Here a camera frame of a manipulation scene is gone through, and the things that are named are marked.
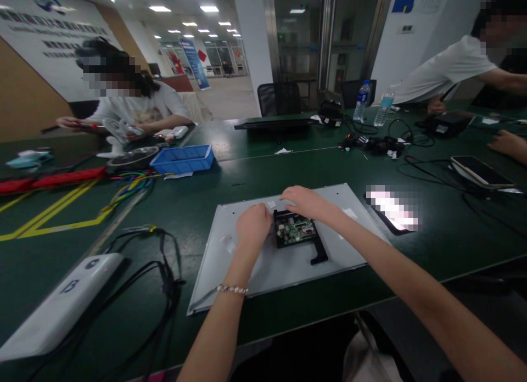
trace white t-shirt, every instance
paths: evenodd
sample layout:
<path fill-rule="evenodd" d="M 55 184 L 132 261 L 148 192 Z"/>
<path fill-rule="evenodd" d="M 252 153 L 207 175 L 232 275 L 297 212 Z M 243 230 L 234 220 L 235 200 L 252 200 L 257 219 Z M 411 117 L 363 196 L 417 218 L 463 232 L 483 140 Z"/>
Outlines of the white t-shirt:
<path fill-rule="evenodd" d="M 125 120 L 129 124 L 144 124 L 165 119 L 171 115 L 183 116 L 189 120 L 187 106 L 172 87 L 155 82 L 161 86 L 148 97 L 101 97 L 95 113 L 87 120 L 102 123 L 111 117 Z"/>
<path fill-rule="evenodd" d="M 394 104 L 429 100 L 445 93 L 454 84 L 496 68 L 479 39 L 463 36 L 404 79 L 395 92 Z"/>

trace water bottle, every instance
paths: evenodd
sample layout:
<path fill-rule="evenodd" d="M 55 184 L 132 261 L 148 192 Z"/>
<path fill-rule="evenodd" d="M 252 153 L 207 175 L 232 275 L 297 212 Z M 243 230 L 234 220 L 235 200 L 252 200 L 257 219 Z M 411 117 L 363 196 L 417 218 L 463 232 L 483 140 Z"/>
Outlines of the water bottle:
<path fill-rule="evenodd" d="M 358 92 L 357 107 L 353 113 L 353 120 L 363 123 L 364 122 L 364 110 L 369 100 L 369 80 L 364 80 L 364 85 Z"/>
<path fill-rule="evenodd" d="M 377 116 L 375 116 L 375 121 L 373 122 L 375 127 L 382 127 L 384 123 L 386 123 L 388 112 L 390 111 L 391 105 L 395 99 L 395 87 L 396 86 L 390 86 L 390 89 L 383 95 L 383 100 L 380 103 L 379 111 L 377 112 Z"/>

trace wooden wall panel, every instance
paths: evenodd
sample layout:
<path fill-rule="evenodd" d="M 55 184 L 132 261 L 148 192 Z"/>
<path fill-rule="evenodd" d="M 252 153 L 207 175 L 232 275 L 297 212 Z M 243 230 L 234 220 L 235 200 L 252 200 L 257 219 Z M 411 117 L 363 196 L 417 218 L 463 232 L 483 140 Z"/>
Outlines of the wooden wall panel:
<path fill-rule="evenodd" d="M 136 58 L 136 65 L 148 70 L 147 61 L 119 13 L 96 6 L 122 48 Z M 0 142 L 35 137 L 41 130 L 53 127 L 56 118 L 72 115 L 66 100 L 2 38 L 0 57 Z"/>

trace green workbench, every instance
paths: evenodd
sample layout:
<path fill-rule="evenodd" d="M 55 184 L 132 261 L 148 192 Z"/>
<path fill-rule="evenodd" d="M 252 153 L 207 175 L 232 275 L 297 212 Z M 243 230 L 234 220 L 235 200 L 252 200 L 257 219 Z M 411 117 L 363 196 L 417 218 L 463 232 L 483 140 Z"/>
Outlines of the green workbench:
<path fill-rule="evenodd" d="M 373 121 L 376 111 L 376 108 L 367 110 L 368 122 Z M 422 120 L 424 115 L 423 111 L 401 111 L 390 117 L 402 118 L 411 125 Z M 166 333 L 161 346 L 161 352 L 168 348 L 166 361 L 160 353 L 154 367 L 156 370 L 184 361 L 206 316 L 206 313 L 199 313 L 187 317 L 186 311 L 218 204 L 279 194 L 295 184 L 317 188 L 346 182 L 391 243 L 438 280 L 454 279 L 527 254 L 521 236 L 493 220 L 478 217 L 463 203 L 459 191 L 397 173 L 397 168 L 403 164 L 401 160 L 392 161 L 387 156 L 369 154 L 365 159 L 360 150 L 339 150 L 337 143 L 349 132 L 345 127 L 311 127 L 304 133 L 284 137 L 282 144 L 278 145 L 271 134 L 235 131 L 233 125 L 239 122 L 209 122 L 196 128 L 185 143 L 211 144 L 216 156 L 212 169 L 183 179 L 157 181 L 152 193 L 137 204 L 121 224 L 121 228 L 145 223 L 162 227 L 177 238 L 181 252 L 182 274 L 187 284 L 182 290 L 172 332 Z M 399 125 L 394 124 L 394 134 L 399 135 L 405 130 Z M 480 119 L 476 119 L 474 125 L 485 127 Z M 384 135 L 387 129 L 388 126 L 381 128 L 379 135 Z M 408 153 L 423 160 L 475 155 L 499 167 L 503 174 L 525 188 L 527 170 L 489 150 L 485 144 L 491 136 L 469 128 L 457 138 L 438 139 L 431 148 L 411 147 Z M 293 152 L 275 155 L 282 148 Z M 0 151 L 4 149 L 4 145 L 0 145 Z M 55 150 L 57 154 L 61 153 L 60 146 Z M 404 169 L 411 175 L 420 176 L 411 167 Z M 362 197 L 366 186 L 371 184 L 412 186 L 419 191 L 421 229 L 406 235 L 393 235 Z M 10 208 L 13 209 L 11 214 L 10 209 L 3 212 L 2 221 L 8 220 L 9 227 L 0 235 L 23 223 L 22 215 L 35 215 L 35 211 L 42 210 L 69 191 L 71 188 L 37 193 L 21 201 L 17 213 L 14 213 L 14 206 Z M 47 222 L 46 227 L 66 224 L 72 219 L 93 218 L 114 191 L 110 183 L 97 184 Z M 515 227 L 523 227 L 524 199 L 495 195 L 492 200 L 479 202 Z M 0 242 L 0 302 L 3 306 L 0 342 L 7 340 L 109 222 L 111 217 L 93 227 Z M 169 262 L 176 263 L 170 241 L 166 251 Z M 160 259 L 158 240 L 152 237 L 133 241 L 126 247 L 124 255 L 131 263 L 120 272 L 115 284 L 123 282 L 147 261 Z M 139 347 L 161 317 L 165 299 L 160 284 L 155 272 L 142 278 L 99 317 L 67 368 L 64 365 L 68 352 L 49 364 L 37 380 L 93 381 L 124 360 Z M 247 299 L 238 344 L 364 308 L 392 296 L 391 290 L 371 268 L 363 267 Z M 148 355 L 147 351 L 119 380 L 140 376 Z M 32 358 L 6 362 L 0 366 L 0 380 L 23 381 L 41 361 L 41 358 Z"/>

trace hand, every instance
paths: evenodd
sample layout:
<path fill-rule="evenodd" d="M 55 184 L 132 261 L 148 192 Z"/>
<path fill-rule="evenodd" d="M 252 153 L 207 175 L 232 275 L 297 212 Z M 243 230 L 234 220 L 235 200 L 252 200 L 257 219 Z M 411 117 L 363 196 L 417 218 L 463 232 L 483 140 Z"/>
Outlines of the hand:
<path fill-rule="evenodd" d="M 146 136 L 154 134 L 156 131 L 153 130 L 149 124 L 132 124 L 132 127 L 139 128 L 143 133 L 141 135 L 138 135 L 133 132 L 127 132 L 126 133 L 126 139 L 131 141 L 136 141 L 138 139 L 144 138 Z"/>
<path fill-rule="evenodd" d="M 446 105 L 443 102 L 435 100 L 433 102 L 430 101 L 430 103 L 428 104 L 429 115 L 441 115 L 444 112 L 446 112 Z"/>
<path fill-rule="evenodd" d="M 81 129 L 76 123 L 80 123 L 81 120 L 78 120 L 74 117 L 59 117 L 57 119 L 57 125 L 60 128 L 64 128 L 71 132 L 79 132 Z"/>
<path fill-rule="evenodd" d="M 326 221 L 332 214 L 339 212 L 340 209 L 323 199 L 313 190 L 302 186 L 288 187 L 280 196 L 280 201 L 287 199 L 296 204 L 286 205 L 285 208 L 293 213 L 297 213 L 307 218 Z"/>
<path fill-rule="evenodd" d="M 500 130 L 493 139 L 492 143 L 488 143 L 487 146 L 494 151 L 514 158 L 527 153 L 527 141 L 518 135 Z"/>
<path fill-rule="evenodd" d="M 269 234 L 271 215 L 264 204 L 253 205 L 238 218 L 236 232 L 238 233 L 238 248 L 255 252 L 256 258 Z"/>

